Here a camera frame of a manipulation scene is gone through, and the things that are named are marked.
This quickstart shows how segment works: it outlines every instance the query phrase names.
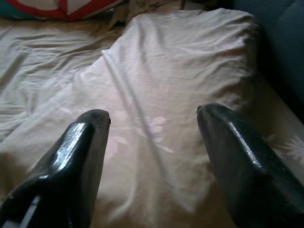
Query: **bed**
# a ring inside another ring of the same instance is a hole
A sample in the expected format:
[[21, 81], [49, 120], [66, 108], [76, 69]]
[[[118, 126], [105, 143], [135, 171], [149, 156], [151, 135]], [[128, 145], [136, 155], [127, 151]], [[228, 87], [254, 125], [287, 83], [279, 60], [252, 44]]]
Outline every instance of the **bed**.
[[304, 128], [257, 76], [257, 23], [236, 9], [142, 14], [111, 30], [108, 17], [1, 19], [0, 197], [96, 108], [112, 123], [92, 227], [234, 227], [196, 122], [210, 102], [247, 116], [303, 181], [289, 149]]

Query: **glossy black plastic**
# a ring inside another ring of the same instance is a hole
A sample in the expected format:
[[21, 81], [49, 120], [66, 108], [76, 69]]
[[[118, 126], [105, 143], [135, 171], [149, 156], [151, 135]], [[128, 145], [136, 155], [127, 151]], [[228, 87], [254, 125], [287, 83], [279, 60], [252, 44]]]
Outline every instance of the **glossy black plastic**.
[[230, 109], [197, 111], [213, 171], [239, 228], [303, 228], [304, 187], [261, 136]]
[[30, 177], [4, 201], [0, 227], [26, 223], [31, 228], [88, 228], [109, 126], [109, 114], [103, 110], [88, 111], [70, 124]]

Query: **crumpled sheet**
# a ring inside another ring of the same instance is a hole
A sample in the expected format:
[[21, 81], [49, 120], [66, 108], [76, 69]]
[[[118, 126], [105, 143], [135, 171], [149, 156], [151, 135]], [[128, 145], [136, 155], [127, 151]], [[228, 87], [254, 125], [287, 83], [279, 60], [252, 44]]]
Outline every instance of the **crumpled sheet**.
[[92, 65], [73, 71], [70, 64], [64, 84], [60, 72], [53, 88], [18, 69], [35, 93], [6, 97], [7, 105], [20, 101], [15, 105], [26, 115], [1, 144], [1, 195], [26, 178], [81, 113], [99, 108], [112, 123], [93, 227], [234, 227], [196, 109], [208, 102], [237, 111], [248, 106], [255, 28], [251, 15], [225, 9], [142, 14]]

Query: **cushion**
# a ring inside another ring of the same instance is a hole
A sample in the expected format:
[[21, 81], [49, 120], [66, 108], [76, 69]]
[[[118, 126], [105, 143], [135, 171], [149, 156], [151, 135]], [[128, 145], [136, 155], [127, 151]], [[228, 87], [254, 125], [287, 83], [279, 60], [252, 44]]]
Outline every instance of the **cushion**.
[[99, 108], [112, 123], [93, 227], [234, 227], [196, 110], [218, 102], [241, 112], [250, 104], [255, 46], [253, 16], [241, 11], [135, 17], [111, 48], [2, 142], [2, 195], [77, 116]]
[[123, 0], [0, 0], [0, 16], [11, 19], [81, 20]]

